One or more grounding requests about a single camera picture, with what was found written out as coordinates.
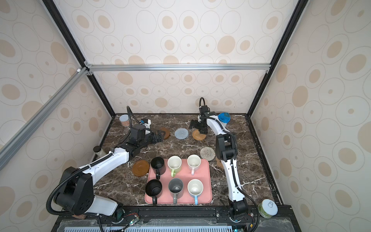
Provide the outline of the woven rattan round coaster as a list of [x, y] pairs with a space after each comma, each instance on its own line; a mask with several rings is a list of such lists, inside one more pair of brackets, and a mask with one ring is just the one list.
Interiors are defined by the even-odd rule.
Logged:
[[192, 137], [197, 141], [202, 141], [206, 138], [206, 134], [202, 134], [199, 130], [194, 130], [192, 133]]

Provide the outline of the dark brown wooden coaster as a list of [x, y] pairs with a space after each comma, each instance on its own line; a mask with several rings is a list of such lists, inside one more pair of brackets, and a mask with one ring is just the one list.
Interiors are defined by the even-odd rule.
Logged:
[[168, 138], [170, 137], [170, 131], [169, 131], [167, 128], [165, 128], [165, 127], [161, 127], [160, 130], [163, 131], [163, 132], [165, 133], [165, 134], [164, 134], [164, 139], [165, 139], [165, 140], [168, 139]]

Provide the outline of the grey felt round coaster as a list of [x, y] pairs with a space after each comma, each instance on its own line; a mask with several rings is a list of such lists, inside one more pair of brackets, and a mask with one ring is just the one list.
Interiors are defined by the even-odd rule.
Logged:
[[179, 128], [174, 133], [175, 137], [179, 140], [184, 140], [188, 138], [189, 132], [185, 128]]

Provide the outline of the white woven round coaster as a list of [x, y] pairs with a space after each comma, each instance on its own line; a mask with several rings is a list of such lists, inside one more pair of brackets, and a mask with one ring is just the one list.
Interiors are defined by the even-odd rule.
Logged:
[[200, 157], [207, 161], [212, 161], [215, 158], [215, 151], [210, 147], [203, 147], [200, 150]]

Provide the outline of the light brown wooden coaster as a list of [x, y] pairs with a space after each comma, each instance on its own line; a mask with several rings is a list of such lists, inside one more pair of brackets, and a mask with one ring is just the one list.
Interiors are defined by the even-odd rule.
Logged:
[[150, 169], [150, 164], [146, 160], [139, 160], [134, 163], [132, 167], [132, 173], [136, 177], [143, 177], [145, 176]]

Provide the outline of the cork paw print coaster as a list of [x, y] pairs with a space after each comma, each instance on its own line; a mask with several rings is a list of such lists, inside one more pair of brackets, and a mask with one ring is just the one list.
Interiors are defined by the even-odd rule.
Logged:
[[222, 163], [221, 163], [221, 160], [219, 160], [217, 157], [215, 158], [215, 160], [216, 160], [216, 165], [217, 165], [220, 169], [223, 169], [224, 167], [223, 167], [223, 165], [222, 165]]

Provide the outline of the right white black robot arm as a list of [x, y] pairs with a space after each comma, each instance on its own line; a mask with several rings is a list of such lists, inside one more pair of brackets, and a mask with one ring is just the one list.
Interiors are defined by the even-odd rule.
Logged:
[[230, 117], [224, 114], [199, 115], [197, 120], [190, 122], [190, 129], [198, 129], [200, 133], [206, 134], [211, 129], [216, 135], [215, 155], [220, 160], [225, 170], [229, 191], [228, 211], [233, 222], [240, 222], [244, 215], [249, 213], [248, 200], [257, 207], [256, 202], [246, 192], [242, 190], [237, 171], [238, 145], [236, 136], [231, 133], [226, 125]]

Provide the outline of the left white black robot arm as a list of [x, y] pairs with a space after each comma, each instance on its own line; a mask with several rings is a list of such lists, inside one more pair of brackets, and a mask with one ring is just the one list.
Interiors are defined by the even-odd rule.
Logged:
[[142, 138], [128, 135], [114, 151], [103, 158], [80, 168], [69, 167], [63, 172], [60, 183], [50, 193], [45, 208], [51, 215], [72, 216], [96, 214], [122, 220], [122, 204], [94, 193], [94, 185], [105, 175], [138, 155], [141, 149], [164, 141], [165, 132], [145, 130]]

